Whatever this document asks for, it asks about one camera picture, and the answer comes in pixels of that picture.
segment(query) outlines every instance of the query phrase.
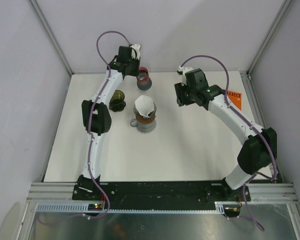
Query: white table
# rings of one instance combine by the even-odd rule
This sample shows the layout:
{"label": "white table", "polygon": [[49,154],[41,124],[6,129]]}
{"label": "white table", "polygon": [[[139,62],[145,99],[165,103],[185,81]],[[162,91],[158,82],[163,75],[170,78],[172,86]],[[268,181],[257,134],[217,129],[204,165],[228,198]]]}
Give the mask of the white table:
{"label": "white table", "polygon": [[[209,85],[226,86],[222,71],[205,72]],[[238,71],[229,72],[229,90],[242,93],[242,111],[253,114]],[[45,182],[75,182],[87,160],[87,132],[81,103],[98,90],[105,74],[73,75],[49,159]],[[179,107],[174,84],[176,72],[150,73],[152,87],[137,88],[136,79],[126,77],[119,86],[125,94],[122,112],[110,111],[112,125],[101,154],[101,181],[208,181],[221,180],[237,165],[241,149],[236,136],[212,113],[196,104]],[[157,106],[157,127],[140,133],[130,126],[134,102],[150,96]],[[262,169],[271,175],[269,167]]]}

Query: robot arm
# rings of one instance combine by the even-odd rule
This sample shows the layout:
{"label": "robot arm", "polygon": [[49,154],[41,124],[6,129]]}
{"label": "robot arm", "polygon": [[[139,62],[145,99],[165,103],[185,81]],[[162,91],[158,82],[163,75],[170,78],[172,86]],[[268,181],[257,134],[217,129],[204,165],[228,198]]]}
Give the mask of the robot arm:
{"label": "robot arm", "polygon": [[[120,46],[118,55],[116,55],[109,63],[111,69],[110,75],[109,70],[107,70],[101,87],[92,99],[84,100],[82,102],[82,118],[83,125],[88,132],[87,154],[90,154],[90,162],[85,161],[82,175],[80,175],[77,183],[80,189],[86,190],[87,192],[93,192],[96,187],[91,181],[91,175],[88,168],[89,164],[93,176],[97,181],[100,179],[100,156],[102,145],[105,135],[110,130],[112,123],[108,110],[110,99],[120,83],[124,80],[125,76],[139,75],[140,48],[141,46],[139,44]],[[89,118],[93,105],[94,109],[89,133]]]}
{"label": "robot arm", "polygon": [[[204,107],[221,119],[242,144],[242,149],[237,157],[238,165],[222,180],[223,186],[229,191],[240,188],[257,171],[271,163],[269,152],[260,137],[226,105],[225,91],[217,85],[208,85],[206,76],[201,69],[180,67],[178,73],[182,75],[182,82],[174,85],[178,105],[181,107],[196,103]],[[276,158],[276,132],[272,128],[264,129],[254,121],[249,121],[265,137]]]}

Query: white wall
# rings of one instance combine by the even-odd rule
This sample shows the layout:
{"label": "white wall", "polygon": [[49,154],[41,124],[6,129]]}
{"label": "white wall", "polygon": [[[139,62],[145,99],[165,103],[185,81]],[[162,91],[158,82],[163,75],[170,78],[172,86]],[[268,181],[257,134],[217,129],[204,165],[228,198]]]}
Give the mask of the white wall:
{"label": "white wall", "polygon": [[300,1],[252,73],[268,126],[278,134],[283,176],[293,182],[300,199]]}
{"label": "white wall", "polygon": [[[38,0],[72,71],[105,71],[96,40],[117,30],[142,45],[141,65],[174,72],[197,54],[219,58],[229,70],[247,70],[284,0]],[[112,60],[121,36],[105,36],[100,49]],[[222,70],[212,60],[192,67]]]}
{"label": "white wall", "polygon": [[0,239],[41,174],[69,76],[26,0],[0,0]]}

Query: gray floor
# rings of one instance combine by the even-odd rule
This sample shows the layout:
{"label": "gray floor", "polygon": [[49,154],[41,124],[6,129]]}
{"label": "gray floor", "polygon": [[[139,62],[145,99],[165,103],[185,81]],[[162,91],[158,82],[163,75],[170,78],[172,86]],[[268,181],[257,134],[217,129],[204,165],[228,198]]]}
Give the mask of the gray floor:
{"label": "gray floor", "polygon": [[[295,240],[286,205],[251,206],[264,226],[261,232],[245,219],[226,220],[220,214],[108,214],[100,219],[74,217],[53,226],[35,221],[29,240]],[[45,223],[69,213],[37,213]],[[247,216],[243,206],[241,214]]]}

